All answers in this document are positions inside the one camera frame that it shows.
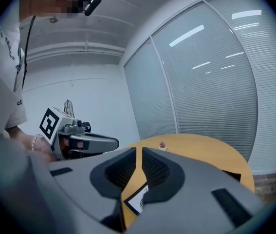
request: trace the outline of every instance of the ceiling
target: ceiling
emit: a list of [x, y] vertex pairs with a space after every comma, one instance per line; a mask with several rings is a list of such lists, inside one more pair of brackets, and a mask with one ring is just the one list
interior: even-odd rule
[[[167, 0], [102, 0], [89, 17], [36, 18], [28, 48], [28, 62], [65, 53], [102, 53], [122, 56], [130, 37]], [[20, 25], [25, 49], [31, 18]]]

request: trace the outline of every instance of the person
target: person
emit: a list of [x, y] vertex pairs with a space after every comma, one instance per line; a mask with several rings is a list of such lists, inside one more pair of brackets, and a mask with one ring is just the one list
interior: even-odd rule
[[20, 143], [25, 150], [35, 151], [46, 162], [56, 161], [49, 143], [41, 136], [30, 136], [18, 126], [27, 121], [22, 101], [24, 77], [24, 51], [20, 47], [19, 24], [30, 16], [44, 17], [63, 14], [68, 8], [80, 6], [81, 0], [14, 0], [0, 18], [0, 78], [18, 97], [5, 129], [10, 138]]

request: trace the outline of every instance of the cable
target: cable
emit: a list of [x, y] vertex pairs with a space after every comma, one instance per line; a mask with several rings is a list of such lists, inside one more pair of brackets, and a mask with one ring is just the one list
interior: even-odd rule
[[30, 39], [30, 34], [31, 34], [31, 30], [32, 30], [32, 26], [34, 23], [36, 16], [33, 16], [32, 20], [31, 20], [31, 24], [30, 24], [30, 29], [29, 29], [29, 33], [27, 34], [27, 40], [26, 40], [26, 46], [25, 46], [25, 53], [24, 53], [24, 76], [23, 76], [23, 84], [22, 87], [24, 87], [24, 81], [25, 81], [25, 76], [27, 73], [27, 62], [26, 62], [26, 57], [27, 57], [27, 48], [29, 45], [29, 39]]

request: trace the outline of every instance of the white wall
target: white wall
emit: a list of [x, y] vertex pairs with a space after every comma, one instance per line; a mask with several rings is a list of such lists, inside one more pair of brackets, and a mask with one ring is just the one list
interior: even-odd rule
[[138, 50], [143, 42], [147, 40], [164, 22], [172, 16], [178, 14], [187, 6], [199, 0], [169, 0], [162, 7], [155, 11], [145, 23], [143, 23], [130, 39], [126, 51], [120, 61], [120, 66], [124, 67], [126, 62]]
[[46, 109], [63, 110], [69, 99], [75, 117], [88, 121], [93, 133], [117, 138], [120, 148], [139, 141], [123, 70], [113, 64], [118, 61], [104, 55], [77, 54], [30, 63], [23, 89], [28, 121], [21, 129], [31, 135], [40, 133]]

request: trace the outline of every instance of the white paper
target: white paper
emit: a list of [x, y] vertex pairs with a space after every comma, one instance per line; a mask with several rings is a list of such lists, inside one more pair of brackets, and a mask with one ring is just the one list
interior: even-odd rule
[[131, 200], [128, 201], [138, 213], [141, 213], [143, 208], [140, 205], [140, 202], [143, 198], [143, 195], [148, 191], [148, 186], [146, 185], [136, 196], [134, 196]]

